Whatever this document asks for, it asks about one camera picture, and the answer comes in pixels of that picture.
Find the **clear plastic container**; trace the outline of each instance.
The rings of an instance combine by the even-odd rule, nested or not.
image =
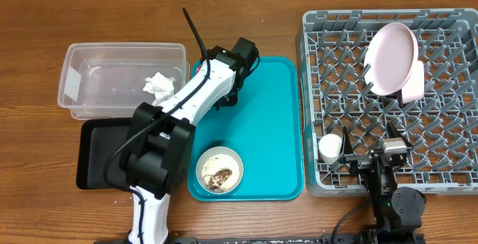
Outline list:
[[[189,78],[186,50],[179,43],[76,43],[61,71],[58,105],[75,119],[131,117],[153,94],[145,78],[157,72],[174,77],[178,92]]]

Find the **table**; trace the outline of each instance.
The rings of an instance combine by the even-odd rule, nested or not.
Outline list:
[[[0,1],[0,243],[91,243],[124,237],[131,195],[75,185],[80,128],[56,98],[68,46],[85,42],[174,42],[193,63],[200,53],[182,15],[186,7],[207,47],[231,48],[238,37],[262,55],[295,62],[295,36],[307,10],[478,7],[478,0],[1,0]],[[186,185],[173,196],[173,236],[320,236],[361,202],[202,203]],[[371,210],[340,232],[373,222]],[[428,196],[427,243],[478,243],[474,196]]]

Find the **brown food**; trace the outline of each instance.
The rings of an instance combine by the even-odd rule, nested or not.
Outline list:
[[[221,188],[224,182],[227,181],[229,177],[231,177],[232,171],[230,169],[223,169],[218,171],[212,178],[209,180],[209,188],[212,190],[216,190]]]

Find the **gray dish rack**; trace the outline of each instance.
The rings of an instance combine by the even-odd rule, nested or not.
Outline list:
[[[400,105],[364,82],[363,64],[374,34],[391,22],[413,30],[425,64],[425,97]],[[324,134],[350,131],[365,154],[388,138],[392,121],[414,146],[397,182],[439,195],[478,194],[478,11],[314,10],[297,34],[297,65],[304,107],[307,190],[315,196],[367,192],[346,166],[331,168],[318,154]]]

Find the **blue tray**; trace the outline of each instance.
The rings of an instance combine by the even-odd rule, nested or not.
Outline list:
[[[296,198],[304,186],[298,95],[294,64],[285,57],[261,57],[238,103],[209,110],[197,125],[187,179],[191,195],[200,201]],[[209,193],[196,178],[199,157],[215,146],[233,149],[244,164],[241,183],[225,195]]]

